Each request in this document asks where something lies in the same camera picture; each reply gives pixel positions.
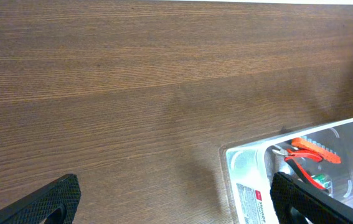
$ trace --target wooden table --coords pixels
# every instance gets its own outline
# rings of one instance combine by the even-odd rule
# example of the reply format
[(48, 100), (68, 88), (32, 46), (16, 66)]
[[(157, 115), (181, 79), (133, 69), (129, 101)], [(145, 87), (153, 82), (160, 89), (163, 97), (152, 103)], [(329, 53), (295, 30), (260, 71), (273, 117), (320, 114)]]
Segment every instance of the wooden table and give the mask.
[(230, 223), (221, 146), (353, 117), (353, 6), (0, 2), (0, 208)]

